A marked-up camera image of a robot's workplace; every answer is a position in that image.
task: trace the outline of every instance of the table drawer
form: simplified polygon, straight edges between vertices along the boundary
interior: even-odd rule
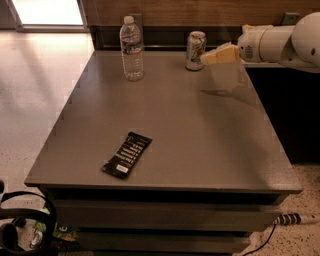
[[[277,206],[55,200],[59,221],[81,228],[263,231]]]
[[[88,250],[210,253],[210,255],[241,252],[250,244],[247,237],[172,233],[78,232],[77,241]]]

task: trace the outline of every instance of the plastic bottle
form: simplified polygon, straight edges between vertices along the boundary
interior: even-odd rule
[[[139,27],[132,16],[124,17],[120,42],[124,75],[129,81],[138,81],[143,77],[143,44]]]

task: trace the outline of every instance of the speckled floor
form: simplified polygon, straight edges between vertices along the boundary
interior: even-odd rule
[[[24,179],[92,52],[89,34],[0,31],[0,179],[5,191],[37,192],[26,188]],[[282,212],[320,214],[320,163],[295,164],[294,169],[304,191],[289,196],[281,205]],[[5,206],[15,205],[40,209],[42,203],[20,198]],[[26,246],[32,235],[30,225],[21,231]],[[270,231],[253,233],[251,246],[236,255],[259,247]],[[319,223],[277,226],[269,243],[253,255],[316,256],[320,255],[319,241]]]

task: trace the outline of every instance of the cable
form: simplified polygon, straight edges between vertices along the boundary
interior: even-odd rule
[[[270,238],[272,237],[272,234],[273,234],[274,230],[276,229],[276,226],[277,226],[277,224],[273,224],[273,229],[272,229],[267,241],[265,241],[265,243],[263,245],[261,245],[260,247],[258,247],[257,249],[255,249],[253,251],[250,251],[250,252],[247,252],[247,253],[243,254],[242,256],[246,256],[246,255],[249,255],[251,253],[254,253],[254,252],[257,252],[257,251],[261,250],[269,242]]]

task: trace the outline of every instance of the aluminum can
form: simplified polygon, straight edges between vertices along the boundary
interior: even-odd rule
[[[188,37],[186,69],[197,71],[202,69],[200,56],[205,52],[207,44],[206,34],[202,31],[192,31]]]

